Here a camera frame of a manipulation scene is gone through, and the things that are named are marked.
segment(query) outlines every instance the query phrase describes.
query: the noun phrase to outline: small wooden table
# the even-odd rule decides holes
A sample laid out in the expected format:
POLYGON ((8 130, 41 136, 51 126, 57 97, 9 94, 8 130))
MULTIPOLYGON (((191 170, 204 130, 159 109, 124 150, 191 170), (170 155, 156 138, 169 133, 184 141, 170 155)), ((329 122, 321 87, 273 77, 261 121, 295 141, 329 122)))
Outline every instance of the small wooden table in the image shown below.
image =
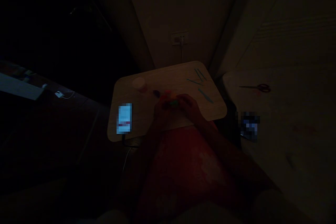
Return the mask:
MULTIPOLYGON (((154 105, 159 100, 153 94, 153 90, 159 90, 161 94, 163 94, 165 90, 171 90, 176 94, 189 94, 197 101, 202 115, 208 121, 226 116, 226 105, 203 63, 192 61, 168 66, 123 77, 115 83, 110 119, 107 126, 107 136, 110 141, 121 141, 121 135, 117 135, 117 116, 119 106, 122 103, 132 103, 132 132, 127 134, 125 139, 143 136, 147 133, 153 121, 154 105), (199 68, 207 80, 201 82, 195 72, 195 68, 199 68), (132 87, 132 81, 137 77, 143 77, 146 80, 148 86, 146 93, 139 93, 132 87), (203 86, 190 82, 187 79, 202 83, 203 86), (198 88, 210 97, 213 103, 207 101, 198 91, 198 88)), ((192 125, 192 123, 184 114, 179 110, 174 110, 164 130, 188 125, 192 125)))

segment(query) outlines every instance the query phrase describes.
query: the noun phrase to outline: scissors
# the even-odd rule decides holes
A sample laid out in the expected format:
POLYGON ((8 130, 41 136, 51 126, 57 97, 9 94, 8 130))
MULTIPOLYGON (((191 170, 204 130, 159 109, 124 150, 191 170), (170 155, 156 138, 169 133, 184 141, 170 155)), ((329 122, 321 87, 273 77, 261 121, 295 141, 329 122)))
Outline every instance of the scissors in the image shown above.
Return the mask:
POLYGON ((261 92, 264 92, 264 93, 268 93, 271 91, 270 87, 267 85, 267 84, 260 84, 256 87, 253 87, 253 86, 239 86, 241 88, 255 88, 255 89, 258 89, 259 91, 261 92))

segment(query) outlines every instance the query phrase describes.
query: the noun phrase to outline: smartphone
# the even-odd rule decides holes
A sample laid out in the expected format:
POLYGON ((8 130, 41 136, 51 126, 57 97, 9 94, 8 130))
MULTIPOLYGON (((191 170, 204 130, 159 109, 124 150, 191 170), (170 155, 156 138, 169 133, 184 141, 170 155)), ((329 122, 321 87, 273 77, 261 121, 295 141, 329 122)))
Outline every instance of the smartphone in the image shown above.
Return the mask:
POLYGON ((117 118, 117 134, 127 134, 132 131, 132 103, 119 106, 117 118))

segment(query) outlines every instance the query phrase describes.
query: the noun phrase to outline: blue toothpick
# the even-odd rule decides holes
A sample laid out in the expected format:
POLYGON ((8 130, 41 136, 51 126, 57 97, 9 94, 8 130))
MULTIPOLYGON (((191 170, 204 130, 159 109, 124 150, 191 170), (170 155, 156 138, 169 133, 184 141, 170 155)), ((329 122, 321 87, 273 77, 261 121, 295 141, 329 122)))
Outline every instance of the blue toothpick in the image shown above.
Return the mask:
POLYGON ((204 95, 204 97, 211 103, 213 103, 213 101, 209 98, 209 96, 207 96, 200 88, 198 89, 198 91, 201 92, 202 95, 204 95))
POLYGON ((201 80, 201 82, 203 82, 203 80, 202 80, 202 78, 200 77, 200 75, 198 74, 198 72, 197 72, 196 68, 195 68, 195 71, 196 71, 196 73, 197 73, 197 75, 198 75, 199 79, 201 80))
POLYGON ((203 84, 202 84, 202 83, 198 83, 198 82, 195 82, 195 81, 193 81, 193 80, 190 80, 190 79, 187 79, 187 81, 191 81, 191 82, 194 82, 194 83, 196 83, 196 84, 198 84, 198 85, 201 85, 201 86, 203 86, 203 84))
POLYGON ((203 78, 207 81, 207 79, 204 77, 204 75, 202 74, 202 72, 197 68, 197 70, 199 71, 199 73, 203 76, 203 78))

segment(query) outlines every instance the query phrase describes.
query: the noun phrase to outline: electrical outlet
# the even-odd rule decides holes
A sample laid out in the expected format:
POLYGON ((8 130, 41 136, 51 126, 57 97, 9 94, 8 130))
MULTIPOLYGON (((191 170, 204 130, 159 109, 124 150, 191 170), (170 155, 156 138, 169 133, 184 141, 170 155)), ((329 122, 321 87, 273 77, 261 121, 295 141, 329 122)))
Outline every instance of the electrical outlet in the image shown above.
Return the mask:
POLYGON ((172 46, 180 45, 181 38, 183 38, 183 44, 188 44, 189 32, 188 31, 173 32, 170 37, 172 46))

